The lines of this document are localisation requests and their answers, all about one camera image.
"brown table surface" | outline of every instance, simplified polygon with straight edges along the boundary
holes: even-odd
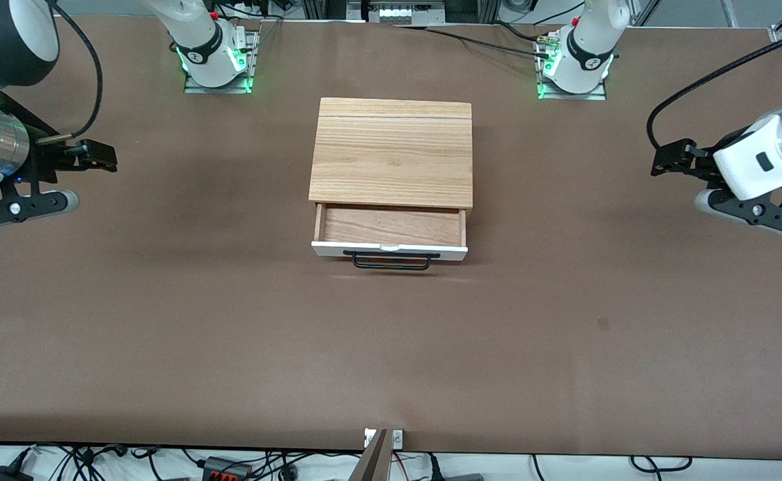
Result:
[[[648,112],[766,31],[629,30],[608,101],[537,100],[516,57],[387,25],[287,23],[254,94],[184,95],[153,18],[80,19],[104,64],[80,210],[0,229],[0,440],[782,458],[782,237],[648,176]],[[457,33],[525,47],[498,27]],[[12,94],[64,131],[91,60]],[[309,246],[323,96],[473,104],[461,265],[360,271]],[[782,51],[663,113],[709,145],[782,106]]]

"power adapter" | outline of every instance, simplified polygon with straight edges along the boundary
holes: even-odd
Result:
[[[246,481],[251,474],[248,463],[208,457],[204,461],[204,481]]]
[[[20,472],[26,454],[28,454],[28,448],[19,453],[19,456],[9,466],[0,466],[0,481],[33,481],[34,478],[30,475]]]

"open drawer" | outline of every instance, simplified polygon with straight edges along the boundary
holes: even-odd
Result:
[[[462,260],[468,253],[465,210],[319,203],[311,246],[317,255],[376,269]]]

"drawer handle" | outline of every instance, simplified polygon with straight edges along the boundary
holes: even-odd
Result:
[[[442,255],[420,255],[419,253],[364,253],[358,251],[344,251],[344,255],[352,257],[352,265],[359,269],[389,269],[395,271],[425,271],[432,265],[433,259]],[[391,262],[364,262],[364,259],[389,258]],[[399,264],[393,259],[424,259],[424,264]]]

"wooden lid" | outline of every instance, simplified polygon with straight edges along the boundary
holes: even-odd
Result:
[[[471,104],[322,98],[312,202],[471,209]]]

